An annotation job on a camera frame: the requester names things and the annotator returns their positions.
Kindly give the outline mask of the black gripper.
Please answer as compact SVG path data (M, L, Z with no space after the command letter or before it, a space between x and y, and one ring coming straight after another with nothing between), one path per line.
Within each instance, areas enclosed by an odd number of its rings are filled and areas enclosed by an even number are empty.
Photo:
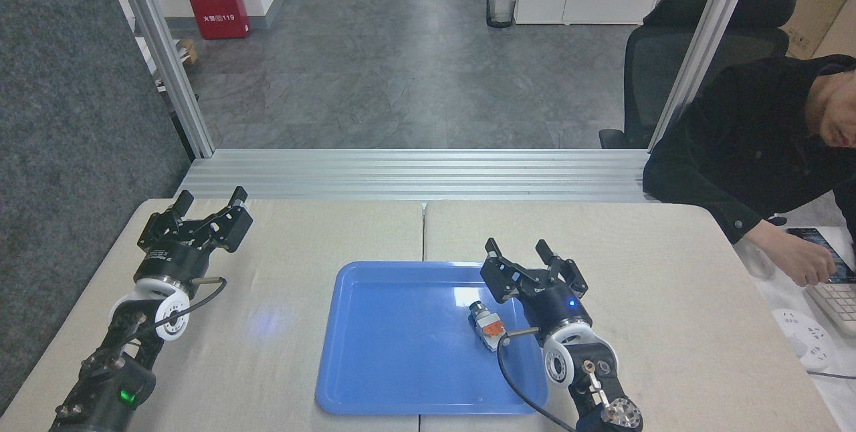
M153 213L144 226L137 244L147 252L132 279L151 278L195 293L199 287L191 281L205 276L211 250L236 252L247 236L253 225L245 206L247 198L247 191L237 186L226 207L185 225L183 218L195 198L189 191L181 191L173 204L162 213Z
M524 314L529 325L538 328L538 342L544 342L557 328L578 320L593 325L580 300L589 290L580 268L572 259L554 254L544 239L538 241L535 250L546 265L547 282L554 287L538 293L534 271L504 258L493 237L488 238L484 249L488 255L480 276L490 294L499 304L510 298L524 297Z

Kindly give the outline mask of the person's hand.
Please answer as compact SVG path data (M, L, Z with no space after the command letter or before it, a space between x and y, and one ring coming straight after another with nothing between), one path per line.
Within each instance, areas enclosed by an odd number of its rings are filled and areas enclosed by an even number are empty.
M767 221L758 222L744 238L761 249L795 285L825 283L837 271L831 252L823 246L792 236Z

